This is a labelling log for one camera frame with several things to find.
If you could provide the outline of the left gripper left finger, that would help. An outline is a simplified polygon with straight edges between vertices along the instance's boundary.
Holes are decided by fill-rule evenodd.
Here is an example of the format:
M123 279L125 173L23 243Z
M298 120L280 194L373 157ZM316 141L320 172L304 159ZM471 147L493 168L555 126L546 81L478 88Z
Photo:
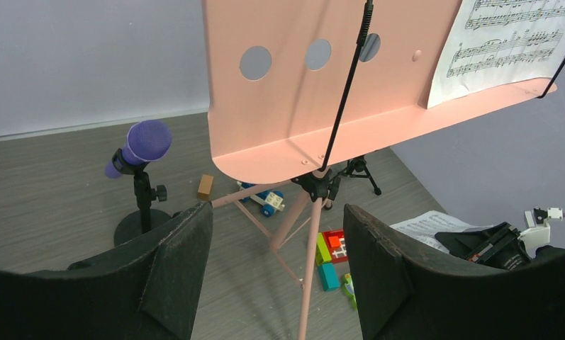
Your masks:
M63 271L0 270L0 339L190 339L212 235L202 202Z

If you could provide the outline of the sheet music page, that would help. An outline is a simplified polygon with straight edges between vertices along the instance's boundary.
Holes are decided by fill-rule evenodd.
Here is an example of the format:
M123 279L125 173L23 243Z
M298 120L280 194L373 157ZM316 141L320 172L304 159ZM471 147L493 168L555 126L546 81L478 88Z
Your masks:
M392 224L391 228L448 254L449 249L435 238L438 232L479 231L492 226L471 225L443 212L431 210L409 220Z
M551 78L564 57L564 0L463 1L427 107L504 84Z

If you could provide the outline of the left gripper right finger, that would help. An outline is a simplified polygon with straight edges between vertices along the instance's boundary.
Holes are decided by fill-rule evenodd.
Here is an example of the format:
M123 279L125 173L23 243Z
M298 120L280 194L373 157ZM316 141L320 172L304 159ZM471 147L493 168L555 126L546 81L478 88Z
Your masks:
M444 253L357 205L343 229L364 339L565 339L565 249L506 270Z

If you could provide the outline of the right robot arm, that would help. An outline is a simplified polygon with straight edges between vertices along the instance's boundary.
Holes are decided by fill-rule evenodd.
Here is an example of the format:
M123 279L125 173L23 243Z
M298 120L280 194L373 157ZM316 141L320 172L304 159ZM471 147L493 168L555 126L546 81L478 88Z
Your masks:
M565 249L542 246L533 258L526 250L522 233L507 222L482 229L438 232L435 239L456 259L455 273L461 276L523 270L565 275Z

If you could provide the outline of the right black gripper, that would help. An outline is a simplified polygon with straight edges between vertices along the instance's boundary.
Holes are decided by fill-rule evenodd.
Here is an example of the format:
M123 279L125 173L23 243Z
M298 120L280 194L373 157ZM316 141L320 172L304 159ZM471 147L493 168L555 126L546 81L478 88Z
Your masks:
M466 232L437 232L435 239L455 257L484 266L526 266L527 252L520 231L504 222Z

